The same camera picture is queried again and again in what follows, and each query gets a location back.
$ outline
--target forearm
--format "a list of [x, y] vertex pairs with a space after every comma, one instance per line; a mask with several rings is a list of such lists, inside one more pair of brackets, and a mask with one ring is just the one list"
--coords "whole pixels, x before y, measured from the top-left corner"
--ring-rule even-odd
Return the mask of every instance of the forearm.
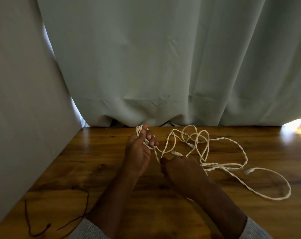
[[209, 215], [224, 238], [238, 239], [246, 225], [247, 216], [214, 182], [205, 184], [195, 200]]
[[87, 216], [107, 237], [114, 238], [127, 200], [137, 181], [138, 176], [121, 168]]

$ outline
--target hand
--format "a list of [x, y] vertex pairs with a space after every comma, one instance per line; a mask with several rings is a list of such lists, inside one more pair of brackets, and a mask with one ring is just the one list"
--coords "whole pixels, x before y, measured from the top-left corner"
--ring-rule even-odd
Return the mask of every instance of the hand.
[[151, 150], [143, 144], [145, 138], [147, 137], [150, 147], [159, 145], [152, 132], [146, 130], [147, 128], [148, 124], [145, 124], [139, 136], [136, 134], [130, 136], [125, 148], [123, 167], [138, 177], [145, 173], [151, 156]]
[[198, 201], [208, 185], [214, 182], [210, 180], [195, 158], [175, 156], [173, 159], [161, 158], [161, 172], [166, 180], [178, 194]]

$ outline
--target tangled cable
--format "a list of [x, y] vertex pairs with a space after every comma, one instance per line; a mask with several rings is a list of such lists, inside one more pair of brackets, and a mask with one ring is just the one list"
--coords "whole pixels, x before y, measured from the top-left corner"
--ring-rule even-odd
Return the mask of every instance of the tangled cable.
[[[143, 126], [143, 125], [137, 126], [137, 127], [136, 127], [136, 134], [137, 134], [138, 136], [139, 136], [139, 133], [140, 133], [140, 131], [141, 131], [141, 129], [142, 129], [142, 126]], [[188, 135], [187, 133], [184, 132], [184, 130], [185, 130], [187, 127], [191, 127], [191, 126], [195, 128], [195, 131], [196, 131], [196, 132], [195, 132], [195, 133], [192, 133], [191, 135]], [[176, 134], [174, 133], [174, 131], [180, 132], [180, 133], [181, 133], [181, 138], [180, 138], [178, 135], [176, 135]], [[206, 133], [206, 135], [207, 135], [208, 138], [205, 138], [203, 135], [201, 135], [203, 132]], [[172, 148], [171, 148], [170, 150], [166, 151], [167, 146], [168, 146], [169, 137], [170, 137], [171, 135], [174, 136], [174, 145], [172, 146]], [[206, 174], [207, 174], [207, 171], [212, 171], [212, 170], [215, 170], [215, 169], [222, 169], [222, 170], [224, 170], [225, 172], [229, 173], [231, 176], [237, 178], [237, 179], [241, 182], [241, 184], [243, 184], [244, 186], [246, 186], [250, 191], [256, 193], [257, 195], [260, 195], [261, 197], [264, 197], [264, 198], [266, 198], [266, 199], [271, 199], [271, 200], [283, 200], [283, 199], [287, 199], [288, 197], [290, 197], [290, 195], [291, 195], [291, 186], [290, 186], [289, 182], [288, 182], [282, 175], [280, 175], [279, 173], [277, 173], [277, 172], [275, 172], [275, 171], [273, 171], [273, 170], [270, 170], [270, 169], [264, 169], [264, 168], [250, 168], [250, 169], [246, 170], [244, 173], [245, 173], [246, 175], [248, 175], [248, 174], [252, 173], [252, 172], [253, 172], [254, 170], [256, 170], [256, 169], [261, 169], [261, 170], [266, 170], [266, 171], [273, 172], [273, 173], [275, 173], [275, 174], [281, 176], [281, 177], [286, 181], [287, 186], [288, 186], [288, 188], [289, 188], [289, 192], [288, 192], [287, 195], [284, 196], [284, 197], [272, 198], [272, 197], [268, 197], [268, 196], [266, 196], [266, 195], [263, 195], [263, 194], [261, 194], [261, 193], [259, 193], [259, 192], [257, 192], [257, 191], [254, 191], [251, 187], [249, 187], [248, 185], [246, 185], [246, 183], [244, 183], [244, 181], [242, 181], [242, 180], [239, 179], [236, 175], [234, 175], [233, 173], [231, 173], [230, 171], [235, 171], [235, 170], [238, 170], [238, 169], [243, 169], [244, 165], [246, 165], [246, 164], [248, 163], [248, 157], [247, 157], [246, 153], [244, 152], [243, 148], [241, 147], [241, 145], [238, 144], [236, 141], [233, 141], [233, 140], [230, 139], [230, 138], [222, 137], [222, 138], [209, 139], [209, 133], [208, 133], [206, 130], [201, 130], [200, 132], [198, 132], [198, 131], [197, 131], [197, 128], [196, 128], [195, 126], [193, 126], [193, 125], [188, 125], [188, 126], [185, 126], [185, 127], [183, 128], [182, 131], [180, 131], [180, 130], [178, 130], [178, 129], [176, 129], [176, 128], [172, 129], [172, 131], [169, 133], [169, 135], [168, 135], [168, 137], [167, 137], [166, 145], [165, 145], [165, 148], [164, 148], [163, 151], [161, 151], [161, 150], [160, 150], [158, 147], [156, 147], [156, 146], [153, 147], [153, 148], [150, 147], [150, 146], [148, 146], [149, 141], [148, 141], [147, 139], [145, 139], [144, 145], [147, 146], [149, 149], [154, 150], [155, 155], [156, 155], [156, 159], [157, 159], [157, 161], [160, 163], [159, 160], [160, 160], [160, 158], [162, 158], [162, 157], [164, 156], [165, 153], [169, 153], [169, 152], [170, 152], [170, 153], [172, 153], [172, 154], [174, 154], [174, 155], [177, 155], [177, 156], [180, 156], [180, 157], [183, 156], [181, 153], [176, 152], [176, 151], [173, 151], [174, 147], [176, 146], [176, 138], [178, 138], [181, 142], [186, 143], [189, 147], [192, 148], [192, 150], [191, 150], [188, 154], [185, 155], [186, 157], [188, 157], [188, 155], [191, 154], [194, 150], [197, 151], [198, 155], [200, 156], [200, 166], [202, 166], [202, 168], [203, 168], [203, 170], [204, 170], [204, 172], [205, 172]], [[207, 163], [207, 162], [206, 162], [206, 161], [207, 161], [207, 157], [208, 157], [208, 153], [209, 153], [209, 141], [215, 141], [215, 140], [220, 140], [220, 139], [227, 139], [227, 140], [229, 140], [229, 141], [234, 142], [235, 144], [237, 144], [237, 145], [239, 146], [239, 148], [241, 149], [241, 151], [243, 152], [244, 157], [245, 157], [245, 161], [244, 161], [243, 164], [239, 164], [239, 163], [224, 163], [224, 164], [218, 164], [218, 163], [215, 163], [215, 162], [212, 162], [212, 163]], [[204, 151], [203, 151], [202, 153], [200, 153], [199, 150], [198, 150], [198, 147], [197, 147], [198, 143], [207, 143], [207, 144], [206, 144], [206, 147], [205, 147], [205, 149], [204, 149]], [[160, 156], [160, 158], [158, 158], [158, 156], [157, 156], [157, 151], [156, 151], [156, 150], [158, 150], [160, 153], [162, 153], [161, 156]]]

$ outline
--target curtain fold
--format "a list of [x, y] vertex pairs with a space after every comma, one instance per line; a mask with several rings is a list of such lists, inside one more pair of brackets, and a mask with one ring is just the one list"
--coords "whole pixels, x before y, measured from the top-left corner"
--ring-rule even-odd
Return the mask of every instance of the curtain fold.
[[38, 0], [90, 126], [301, 118], [301, 0]]

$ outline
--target wood grain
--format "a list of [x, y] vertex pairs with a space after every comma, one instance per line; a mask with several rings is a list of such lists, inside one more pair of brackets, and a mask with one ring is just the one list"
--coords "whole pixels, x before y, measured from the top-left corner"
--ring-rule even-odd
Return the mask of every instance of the wood grain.
[[[229, 137], [244, 148], [249, 158], [246, 168], [263, 167], [285, 176], [292, 195], [284, 201], [271, 201], [247, 190], [222, 171], [209, 172], [217, 184], [253, 220], [274, 238], [301, 238], [301, 129], [291, 132], [281, 127], [201, 127], [211, 138]], [[171, 127], [151, 130], [163, 148]], [[24, 216], [27, 199], [33, 233], [52, 226], [40, 238], [59, 238], [77, 224], [57, 228], [80, 216], [88, 189], [89, 210], [119, 169], [127, 138], [135, 128], [84, 128], [65, 147], [41, 177], [0, 224], [0, 239], [29, 238]], [[175, 151], [189, 147], [178, 142]], [[243, 162], [240, 149], [229, 141], [212, 141], [208, 161]], [[255, 190], [269, 196], [287, 192], [284, 182], [266, 171], [249, 176], [236, 172]], [[118, 238], [211, 238], [210, 222], [195, 205], [169, 189], [154, 155], [139, 180], [121, 221]]]

